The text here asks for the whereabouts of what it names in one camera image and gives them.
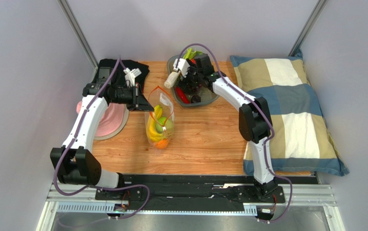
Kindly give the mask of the orange fruit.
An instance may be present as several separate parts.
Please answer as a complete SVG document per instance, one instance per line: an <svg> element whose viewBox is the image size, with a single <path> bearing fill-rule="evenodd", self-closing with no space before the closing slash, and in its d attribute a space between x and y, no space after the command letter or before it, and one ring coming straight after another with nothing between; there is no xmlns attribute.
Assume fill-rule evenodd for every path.
<svg viewBox="0 0 368 231"><path fill-rule="evenodd" d="M163 139L163 140L161 140L159 142L156 142L155 143L155 147L157 149L164 149L164 148L166 148L168 146L169 142L170 141L168 139Z"/></svg>

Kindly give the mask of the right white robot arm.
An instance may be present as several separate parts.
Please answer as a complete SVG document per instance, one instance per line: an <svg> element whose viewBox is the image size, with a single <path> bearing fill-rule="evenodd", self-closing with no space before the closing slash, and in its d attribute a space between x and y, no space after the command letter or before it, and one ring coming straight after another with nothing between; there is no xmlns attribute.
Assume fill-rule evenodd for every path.
<svg viewBox="0 0 368 231"><path fill-rule="evenodd" d="M238 129L247 141L253 157L253 195L260 201L271 197L277 188L267 142L273 134L267 100L256 98L235 85L219 69L215 69L207 54L197 56L198 61L178 58L174 71L181 73L183 80L195 82L224 98L238 111Z"/></svg>

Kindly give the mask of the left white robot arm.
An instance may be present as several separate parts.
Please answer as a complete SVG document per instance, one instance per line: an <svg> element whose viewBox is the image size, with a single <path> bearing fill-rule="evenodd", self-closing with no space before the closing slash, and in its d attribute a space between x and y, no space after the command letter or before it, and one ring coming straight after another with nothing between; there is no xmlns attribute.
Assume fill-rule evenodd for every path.
<svg viewBox="0 0 368 231"><path fill-rule="evenodd" d="M75 124L59 148L52 148L53 183L116 188L121 174L102 169L92 154L92 145L99 122L110 104L124 104L129 111L153 112L155 109L142 93L135 78L138 68L124 68L126 86L113 87L109 80L88 84L83 90L82 105Z"/></svg>

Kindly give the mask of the clear orange zip top bag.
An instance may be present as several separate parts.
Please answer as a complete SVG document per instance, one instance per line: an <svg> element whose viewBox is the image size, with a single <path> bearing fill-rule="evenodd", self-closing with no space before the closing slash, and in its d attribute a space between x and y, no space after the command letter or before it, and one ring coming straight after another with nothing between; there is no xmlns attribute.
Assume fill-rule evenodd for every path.
<svg viewBox="0 0 368 231"><path fill-rule="evenodd" d="M174 134L175 112L171 96L160 86L148 97L154 111L145 113L145 132L150 145L165 149Z"/></svg>

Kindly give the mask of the green apple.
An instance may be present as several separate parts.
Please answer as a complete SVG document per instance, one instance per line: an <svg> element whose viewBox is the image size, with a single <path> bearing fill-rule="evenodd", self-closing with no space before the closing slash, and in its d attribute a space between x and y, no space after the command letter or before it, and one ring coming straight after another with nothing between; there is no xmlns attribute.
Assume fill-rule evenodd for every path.
<svg viewBox="0 0 368 231"><path fill-rule="evenodd" d="M162 116L156 123L156 131L158 133L172 133L174 131L174 122L170 118Z"/></svg>

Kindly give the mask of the yellow bananas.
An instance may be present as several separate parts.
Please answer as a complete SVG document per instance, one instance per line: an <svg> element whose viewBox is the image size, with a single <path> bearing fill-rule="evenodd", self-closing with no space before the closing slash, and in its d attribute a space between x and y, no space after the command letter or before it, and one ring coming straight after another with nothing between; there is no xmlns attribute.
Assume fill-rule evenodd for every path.
<svg viewBox="0 0 368 231"><path fill-rule="evenodd" d="M157 105L153 112L149 113L148 126L147 126L147 136L151 142L159 142L164 139L163 131L158 132L156 126L158 125L158 119L161 118L162 108Z"/></svg>

